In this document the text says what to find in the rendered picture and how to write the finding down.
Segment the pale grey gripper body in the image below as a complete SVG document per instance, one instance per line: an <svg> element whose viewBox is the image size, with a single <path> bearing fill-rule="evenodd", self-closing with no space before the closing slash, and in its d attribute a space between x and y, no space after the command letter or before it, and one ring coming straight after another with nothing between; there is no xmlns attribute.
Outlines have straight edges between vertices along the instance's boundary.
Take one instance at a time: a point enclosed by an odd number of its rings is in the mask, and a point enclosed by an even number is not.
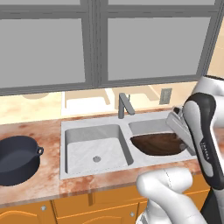
<svg viewBox="0 0 224 224"><path fill-rule="evenodd" d="M189 153L194 156L196 152L193 146L193 140L181 113L177 114L173 110L169 113L165 122L167 126L184 142L185 146L181 146L181 149L187 149Z"/></svg>

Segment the brown wooden bowl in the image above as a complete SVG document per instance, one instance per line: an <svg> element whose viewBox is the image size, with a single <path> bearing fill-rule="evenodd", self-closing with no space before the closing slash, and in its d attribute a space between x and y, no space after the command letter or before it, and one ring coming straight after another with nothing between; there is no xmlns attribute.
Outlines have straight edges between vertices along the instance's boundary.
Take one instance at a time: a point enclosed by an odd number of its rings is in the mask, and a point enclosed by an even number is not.
<svg viewBox="0 0 224 224"><path fill-rule="evenodd" d="M172 156L186 149L186 144L175 133L133 136L130 141L148 156Z"/></svg>

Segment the grey sink tap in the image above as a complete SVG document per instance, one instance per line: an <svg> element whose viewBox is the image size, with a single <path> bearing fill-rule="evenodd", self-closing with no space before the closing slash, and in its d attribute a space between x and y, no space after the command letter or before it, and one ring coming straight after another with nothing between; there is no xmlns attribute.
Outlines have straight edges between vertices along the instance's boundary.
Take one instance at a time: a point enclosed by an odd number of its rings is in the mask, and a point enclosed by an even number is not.
<svg viewBox="0 0 224 224"><path fill-rule="evenodd" d="M119 94L119 102L118 102L118 118L124 118L124 111L127 111L129 115L133 116L135 114L135 110L133 109L130 100L127 98L125 93Z"/></svg>

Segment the grey double basin sink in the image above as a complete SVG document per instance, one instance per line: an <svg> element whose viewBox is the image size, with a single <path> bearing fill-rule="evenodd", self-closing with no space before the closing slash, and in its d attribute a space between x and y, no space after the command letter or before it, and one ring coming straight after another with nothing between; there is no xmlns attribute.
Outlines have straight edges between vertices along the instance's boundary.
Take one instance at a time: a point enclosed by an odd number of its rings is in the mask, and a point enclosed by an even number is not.
<svg viewBox="0 0 224 224"><path fill-rule="evenodd" d="M130 139L146 134L170 133L166 111L66 121L61 124L61 179L116 172L195 159L186 149L173 156L148 156Z"/></svg>

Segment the dark grey pot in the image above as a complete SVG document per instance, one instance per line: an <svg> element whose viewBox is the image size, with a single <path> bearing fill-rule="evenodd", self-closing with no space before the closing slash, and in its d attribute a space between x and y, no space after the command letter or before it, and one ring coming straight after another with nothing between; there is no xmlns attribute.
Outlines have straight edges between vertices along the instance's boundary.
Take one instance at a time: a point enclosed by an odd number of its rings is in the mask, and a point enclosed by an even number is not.
<svg viewBox="0 0 224 224"><path fill-rule="evenodd" d="M38 170L44 148L29 136L0 140L0 186L24 183Z"/></svg>

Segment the orange wooden cupboard door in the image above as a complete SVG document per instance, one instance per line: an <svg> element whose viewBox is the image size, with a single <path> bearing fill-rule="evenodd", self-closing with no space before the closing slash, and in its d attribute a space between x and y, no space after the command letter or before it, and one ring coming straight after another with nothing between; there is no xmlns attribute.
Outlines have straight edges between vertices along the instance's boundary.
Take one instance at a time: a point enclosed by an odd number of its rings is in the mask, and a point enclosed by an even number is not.
<svg viewBox="0 0 224 224"><path fill-rule="evenodd" d="M68 215L57 219L57 224L135 224L137 203L105 208L98 211Z"/></svg>
<svg viewBox="0 0 224 224"><path fill-rule="evenodd" d="M50 201L0 208L0 224L57 224Z"/></svg>
<svg viewBox="0 0 224 224"><path fill-rule="evenodd" d="M191 198L196 207L201 210L209 193L210 186L201 174L193 175L192 180L192 186L185 190L184 194Z"/></svg>

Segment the grey glass cupboard door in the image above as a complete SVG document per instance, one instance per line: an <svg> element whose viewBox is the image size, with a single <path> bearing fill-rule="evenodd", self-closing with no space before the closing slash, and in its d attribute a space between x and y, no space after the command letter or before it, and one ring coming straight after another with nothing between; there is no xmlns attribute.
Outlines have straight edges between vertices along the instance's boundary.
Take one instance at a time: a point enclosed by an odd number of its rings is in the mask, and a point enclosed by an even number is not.
<svg viewBox="0 0 224 224"><path fill-rule="evenodd" d="M99 86L198 80L223 14L224 0L97 0Z"/></svg>
<svg viewBox="0 0 224 224"><path fill-rule="evenodd" d="M0 0L0 95L92 88L91 0Z"/></svg>

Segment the orange wooden drawer front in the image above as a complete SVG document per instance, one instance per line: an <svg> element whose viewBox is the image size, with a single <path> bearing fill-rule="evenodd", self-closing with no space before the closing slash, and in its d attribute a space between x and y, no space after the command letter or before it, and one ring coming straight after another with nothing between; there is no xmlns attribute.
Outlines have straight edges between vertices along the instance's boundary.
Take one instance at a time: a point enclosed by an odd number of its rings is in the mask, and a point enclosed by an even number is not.
<svg viewBox="0 0 224 224"><path fill-rule="evenodd" d="M54 199L57 218L145 201L135 185Z"/></svg>

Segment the grey wall socket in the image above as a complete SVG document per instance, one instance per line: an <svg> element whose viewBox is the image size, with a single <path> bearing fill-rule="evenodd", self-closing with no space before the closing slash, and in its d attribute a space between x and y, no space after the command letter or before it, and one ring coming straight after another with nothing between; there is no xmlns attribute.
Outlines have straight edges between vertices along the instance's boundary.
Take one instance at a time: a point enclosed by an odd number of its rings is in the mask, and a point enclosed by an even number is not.
<svg viewBox="0 0 224 224"><path fill-rule="evenodd" d="M170 99L172 95L172 89L171 88L162 88L161 93L160 93L160 100L159 104L164 105L164 104L169 104Z"/></svg>

